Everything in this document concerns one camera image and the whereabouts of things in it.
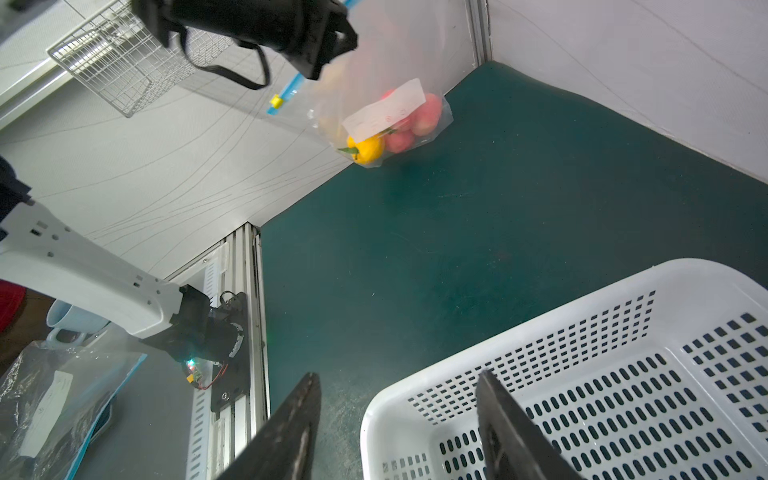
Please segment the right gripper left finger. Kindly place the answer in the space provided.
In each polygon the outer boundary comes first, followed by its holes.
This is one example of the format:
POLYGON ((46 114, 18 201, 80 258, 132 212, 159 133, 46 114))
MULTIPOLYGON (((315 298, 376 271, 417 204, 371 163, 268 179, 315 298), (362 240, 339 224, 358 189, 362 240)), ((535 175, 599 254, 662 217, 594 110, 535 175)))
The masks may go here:
POLYGON ((319 375, 305 374, 218 480, 309 479, 321 398, 319 375))

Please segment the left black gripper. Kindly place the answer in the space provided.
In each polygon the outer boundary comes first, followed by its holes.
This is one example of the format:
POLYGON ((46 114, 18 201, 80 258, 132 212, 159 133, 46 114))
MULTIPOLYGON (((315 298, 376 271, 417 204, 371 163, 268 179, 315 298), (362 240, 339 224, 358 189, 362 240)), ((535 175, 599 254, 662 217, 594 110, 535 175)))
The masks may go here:
POLYGON ((266 80, 271 73, 265 47, 306 79, 317 80, 326 64, 358 46, 349 10, 339 1, 133 1, 131 9, 163 47, 177 33, 187 61, 191 28, 256 51, 266 80))

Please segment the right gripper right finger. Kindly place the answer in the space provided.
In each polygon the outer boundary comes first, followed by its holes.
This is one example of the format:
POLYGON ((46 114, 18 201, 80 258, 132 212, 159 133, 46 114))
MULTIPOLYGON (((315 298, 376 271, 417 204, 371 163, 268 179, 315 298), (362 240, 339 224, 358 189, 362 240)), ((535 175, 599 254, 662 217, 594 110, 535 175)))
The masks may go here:
POLYGON ((491 371, 479 374, 475 397, 488 479, 579 477, 491 371))

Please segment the clear zip-top bag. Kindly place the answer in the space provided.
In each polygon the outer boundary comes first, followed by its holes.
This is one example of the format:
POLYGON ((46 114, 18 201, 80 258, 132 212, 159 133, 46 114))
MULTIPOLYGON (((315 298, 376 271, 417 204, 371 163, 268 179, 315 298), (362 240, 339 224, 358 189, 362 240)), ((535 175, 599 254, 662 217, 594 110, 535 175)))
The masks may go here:
POLYGON ((411 114, 432 93, 442 98, 436 129, 415 136, 425 145, 452 122, 445 98, 475 66, 464 1, 347 1, 358 46, 324 66, 319 79, 301 75, 275 95, 266 116, 307 127, 332 150, 396 130, 411 131, 411 114))

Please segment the pink peach top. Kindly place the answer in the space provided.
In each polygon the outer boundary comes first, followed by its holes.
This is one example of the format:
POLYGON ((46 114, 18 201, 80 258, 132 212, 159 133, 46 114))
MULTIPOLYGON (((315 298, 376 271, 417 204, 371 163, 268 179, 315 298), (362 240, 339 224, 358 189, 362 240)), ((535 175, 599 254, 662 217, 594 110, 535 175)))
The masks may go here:
POLYGON ((385 150, 397 154, 409 150, 414 142, 415 136, 410 130, 396 130, 384 136, 385 150))

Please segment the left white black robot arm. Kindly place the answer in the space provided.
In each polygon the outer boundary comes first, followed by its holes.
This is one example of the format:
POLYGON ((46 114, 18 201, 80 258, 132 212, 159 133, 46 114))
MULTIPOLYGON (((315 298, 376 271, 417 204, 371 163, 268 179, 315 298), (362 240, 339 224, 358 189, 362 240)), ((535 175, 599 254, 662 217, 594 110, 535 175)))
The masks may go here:
MULTIPOLYGON (((264 51, 282 55, 308 80, 358 46, 341 1, 133 1, 131 12, 164 49, 183 54, 191 29, 222 35, 257 53, 264 79, 209 64, 202 71, 258 91, 271 83, 264 51)), ((7 162, 1 163, 1 278, 83 308, 185 364, 232 363, 247 341, 231 314, 206 295, 151 276, 71 230, 7 162)))

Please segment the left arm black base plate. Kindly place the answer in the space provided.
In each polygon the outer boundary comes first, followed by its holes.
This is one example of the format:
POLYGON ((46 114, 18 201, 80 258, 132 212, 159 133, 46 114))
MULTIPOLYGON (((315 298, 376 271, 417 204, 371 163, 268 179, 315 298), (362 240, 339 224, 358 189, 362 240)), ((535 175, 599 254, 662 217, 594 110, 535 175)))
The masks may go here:
POLYGON ((219 360, 222 372, 216 372, 217 379, 210 387, 212 413, 221 413, 241 396, 250 392, 250 315, 248 296, 244 292, 234 294, 225 291, 220 297, 223 304, 214 309, 216 323, 224 325, 219 344, 227 354, 219 360))

